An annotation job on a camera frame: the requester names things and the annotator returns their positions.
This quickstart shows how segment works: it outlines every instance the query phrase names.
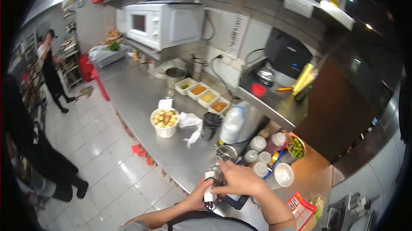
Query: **red lid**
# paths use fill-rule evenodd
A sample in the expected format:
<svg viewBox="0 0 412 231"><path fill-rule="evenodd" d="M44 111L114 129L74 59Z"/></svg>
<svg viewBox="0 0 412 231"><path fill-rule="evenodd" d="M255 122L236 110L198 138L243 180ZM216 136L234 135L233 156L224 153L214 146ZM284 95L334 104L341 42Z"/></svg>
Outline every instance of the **red lid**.
<svg viewBox="0 0 412 231"><path fill-rule="evenodd" d="M262 96L266 92L266 89L260 84L252 85L252 94L255 96Z"/></svg>

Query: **white tiled floor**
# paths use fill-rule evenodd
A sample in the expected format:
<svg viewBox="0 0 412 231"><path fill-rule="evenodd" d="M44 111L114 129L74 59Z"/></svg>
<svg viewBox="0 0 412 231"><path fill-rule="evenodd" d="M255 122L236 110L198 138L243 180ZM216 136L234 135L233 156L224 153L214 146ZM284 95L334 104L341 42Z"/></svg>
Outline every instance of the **white tiled floor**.
<svg viewBox="0 0 412 231"><path fill-rule="evenodd" d="M133 140L123 130L111 102L103 99L97 83L77 87L72 95L92 85L90 98L82 96L64 115L50 96L47 101L46 136L54 148L71 160L89 183L85 198L69 203L51 198L39 221L51 231L112 231L130 218L167 208L185 194L169 183L160 167L148 166L132 154Z"/></svg>

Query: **green herb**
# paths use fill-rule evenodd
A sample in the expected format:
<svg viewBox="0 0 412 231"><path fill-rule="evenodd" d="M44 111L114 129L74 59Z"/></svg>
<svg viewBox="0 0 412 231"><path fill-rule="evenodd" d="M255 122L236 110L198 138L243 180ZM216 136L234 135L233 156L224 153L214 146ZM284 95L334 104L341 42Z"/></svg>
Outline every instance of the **green herb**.
<svg viewBox="0 0 412 231"><path fill-rule="evenodd" d="M112 42L109 46L107 46L107 50L112 50L112 51L118 51L120 48L120 45L118 42Z"/></svg>

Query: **person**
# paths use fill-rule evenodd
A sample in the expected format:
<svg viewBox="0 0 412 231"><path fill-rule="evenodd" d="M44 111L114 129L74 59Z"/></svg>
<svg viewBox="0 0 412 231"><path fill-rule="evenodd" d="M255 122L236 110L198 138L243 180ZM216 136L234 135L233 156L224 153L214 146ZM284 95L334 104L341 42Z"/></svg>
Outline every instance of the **person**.
<svg viewBox="0 0 412 231"><path fill-rule="evenodd" d="M50 145L38 122L31 119L23 104L17 80L8 74L3 89L7 94L4 97L6 132L17 151L38 173L62 187L62 191L72 191L74 185L77 187L77 197L84 198L89 184L77 176L79 169ZM65 201L71 200L71 197L57 196Z"/></svg>
<svg viewBox="0 0 412 231"><path fill-rule="evenodd" d="M227 186L212 187L213 194L249 195L256 198L270 231L296 231L296 220L289 207L256 176L250 167L235 165L231 161L219 161ZM253 226L236 218L223 218L204 207L203 195L212 180L200 180L193 192L181 203L164 210L140 215L127 221L119 231L196 230L196 231L251 231Z"/></svg>
<svg viewBox="0 0 412 231"><path fill-rule="evenodd" d="M68 97L63 89L63 86L60 82L59 75L54 68L54 64L61 63L62 59L53 56L51 44L53 38L57 38L54 35L54 30L50 29L46 33L46 37L44 39L44 43L37 49L37 57L38 57L38 64L43 71L44 80L46 82L46 86L49 89L51 97L53 98L55 104L59 107L61 112L67 113L69 109L63 108L59 102L59 98L61 95L64 96L66 102L72 102L76 100L74 97Z"/></svg>

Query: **bowl of limes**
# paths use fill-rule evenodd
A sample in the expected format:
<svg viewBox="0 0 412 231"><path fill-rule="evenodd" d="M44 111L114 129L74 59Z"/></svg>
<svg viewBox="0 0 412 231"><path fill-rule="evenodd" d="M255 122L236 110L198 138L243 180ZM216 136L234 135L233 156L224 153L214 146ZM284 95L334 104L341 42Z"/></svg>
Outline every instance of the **bowl of limes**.
<svg viewBox="0 0 412 231"><path fill-rule="evenodd" d="M306 155L306 147L305 143L297 136L291 135L288 140L289 145L286 147L282 157L279 160L283 163L291 165L293 162L303 158Z"/></svg>

